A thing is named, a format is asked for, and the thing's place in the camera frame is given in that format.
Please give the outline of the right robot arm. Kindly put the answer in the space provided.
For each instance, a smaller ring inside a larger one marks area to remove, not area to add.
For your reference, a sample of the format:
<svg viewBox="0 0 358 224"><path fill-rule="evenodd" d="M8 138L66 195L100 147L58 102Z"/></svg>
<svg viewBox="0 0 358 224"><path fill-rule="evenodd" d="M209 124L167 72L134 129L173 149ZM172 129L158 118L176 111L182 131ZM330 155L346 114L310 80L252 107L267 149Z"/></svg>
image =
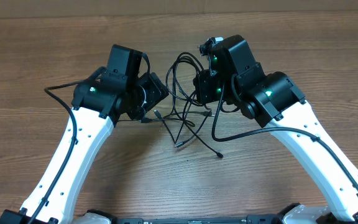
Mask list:
<svg viewBox="0 0 358 224"><path fill-rule="evenodd" d="M283 72L265 74L247 41L212 37L199 47L208 69L195 76L196 100L234 105L298 160L327 201L325 207L294 203L276 215L248 216L247 223L358 223L358 168L318 121L305 94Z"/></svg>

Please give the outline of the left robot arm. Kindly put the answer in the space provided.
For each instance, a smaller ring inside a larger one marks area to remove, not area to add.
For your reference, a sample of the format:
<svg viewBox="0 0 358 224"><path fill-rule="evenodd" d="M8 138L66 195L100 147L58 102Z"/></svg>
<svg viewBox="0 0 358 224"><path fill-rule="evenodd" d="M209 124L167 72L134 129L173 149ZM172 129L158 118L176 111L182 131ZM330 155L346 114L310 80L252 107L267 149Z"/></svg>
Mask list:
<svg viewBox="0 0 358 224"><path fill-rule="evenodd" d="M69 120L62 139L38 185L19 211L5 210L0 223L116 223L117 218L91 209L75 218L77 198L92 163L120 115L142 120L168 96L158 76L139 75L147 54L114 44L105 67L74 82L71 105L62 103Z"/></svg>

